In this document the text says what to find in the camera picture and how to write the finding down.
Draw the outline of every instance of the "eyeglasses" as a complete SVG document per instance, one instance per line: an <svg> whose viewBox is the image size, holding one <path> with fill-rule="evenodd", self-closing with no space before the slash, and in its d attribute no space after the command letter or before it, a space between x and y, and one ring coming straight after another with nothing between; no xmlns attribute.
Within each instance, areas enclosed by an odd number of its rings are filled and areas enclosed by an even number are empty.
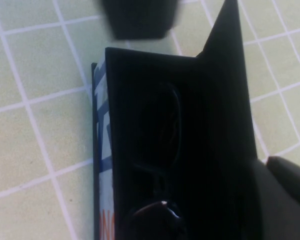
<svg viewBox="0 0 300 240"><path fill-rule="evenodd" d="M161 83L151 89L140 114L141 134L132 160L136 171L152 176L153 198L124 219L120 240L187 240L178 206L171 200L170 176L180 158L182 109L178 89Z"/></svg>

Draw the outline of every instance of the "blue stripe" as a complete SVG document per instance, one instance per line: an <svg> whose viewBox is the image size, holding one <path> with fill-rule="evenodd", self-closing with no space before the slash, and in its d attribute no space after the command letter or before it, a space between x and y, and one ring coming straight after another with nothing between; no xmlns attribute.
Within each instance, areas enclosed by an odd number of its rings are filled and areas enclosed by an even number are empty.
<svg viewBox="0 0 300 240"><path fill-rule="evenodd" d="M96 67L95 73L94 73L94 86L97 87L100 83L101 79L106 74L106 61L102 64L100 68Z"/></svg>
<svg viewBox="0 0 300 240"><path fill-rule="evenodd" d="M104 135L104 116L109 111L109 101L106 100L103 105L97 111L97 122L98 124L98 159L99 161L99 171L100 173L112 168L112 157L106 157L102 159L102 146L103 146L103 135ZM110 141L110 149L111 149L111 130L110 124L106 126L107 133Z"/></svg>
<svg viewBox="0 0 300 240"><path fill-rule="evenodd" d="M108 156L99 162L99 173L112 169L112 156Z"/></svg>

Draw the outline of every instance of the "black object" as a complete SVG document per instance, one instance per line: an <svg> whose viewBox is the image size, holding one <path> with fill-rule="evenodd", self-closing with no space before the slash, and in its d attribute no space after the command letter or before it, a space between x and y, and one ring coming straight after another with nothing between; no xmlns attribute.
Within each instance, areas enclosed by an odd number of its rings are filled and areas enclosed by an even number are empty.
<svg viewBox="0 0 300 240"><path fill-rule="evenodd" d="M240 172L257 153L237 2L225 1L198 57L106 48L105 72L115 238L127 215L155 197L153 175L136 169L136 146L144 144L139 126L149 118L141 110L157 85L170 84L182 100L182 138L166 200L177 205L188 239L239 239Z"/></svg>
<svg viewBox="0 0 300 240"><path fill-rule="evenodd" d="M99 67L111 156L96 139L104 105L94 107L95 183L112 169L117 240L300 240L300 192L282 176L298 171L257 160L236 0L224 2L197 57L106 48ZM95 201L95 236L104 240Z"/></svg>
<svg viewBox="0 0 300 240"><path fill-rule="evenodd" d="M147 90L149 95L140 112L140 144L131 151L132 165L144 178L143 191L153 195L125 217L119 240L188 240L187 229L177 204L171 202L174 166L180 160L182 110L179 91L170 83L159 83Z"/></svg>
<svg viewBox="0 0 300 240"><path fill-rule="evenodd" d="M285 191L300 203L300 167L281 157L269 157L267 168Z"/></svg>
<svg viewBox="0 0 300 240"><path fill-rule="evenodd" d="M101 0L116 39L160 39L173 26L178 0Z"/></svg>

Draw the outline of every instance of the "eyeglass case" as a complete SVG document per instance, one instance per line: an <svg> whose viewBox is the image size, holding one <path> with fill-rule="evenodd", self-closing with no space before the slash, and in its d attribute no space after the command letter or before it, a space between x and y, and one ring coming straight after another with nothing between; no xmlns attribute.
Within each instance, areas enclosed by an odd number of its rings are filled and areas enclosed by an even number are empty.
<svg viewBox="0 0 300 240"><path fill-rule="evenodd" d="M92 76L95 239L120 239L125 216L153 197L132 161L137 109L148 86L162 82L176 86L183 109L170 197L189 239L241 239L240 172L257 152L237 1L225 1L197 57L109 47Z"/></svg>

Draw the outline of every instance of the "tiled floor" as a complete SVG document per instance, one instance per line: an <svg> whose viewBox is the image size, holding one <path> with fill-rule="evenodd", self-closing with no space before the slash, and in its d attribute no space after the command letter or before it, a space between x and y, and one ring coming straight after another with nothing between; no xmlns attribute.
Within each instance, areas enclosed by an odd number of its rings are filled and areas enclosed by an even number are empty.
<svg viewBox="0 0 300 240"><path fill-rule="evenodd" d="M182 0L158 41L113 41L95 0L0 0L0 240L92 240L91 62L195 56L223 0ZM300 0L239 0L258 156L300 165Z"/></svg>

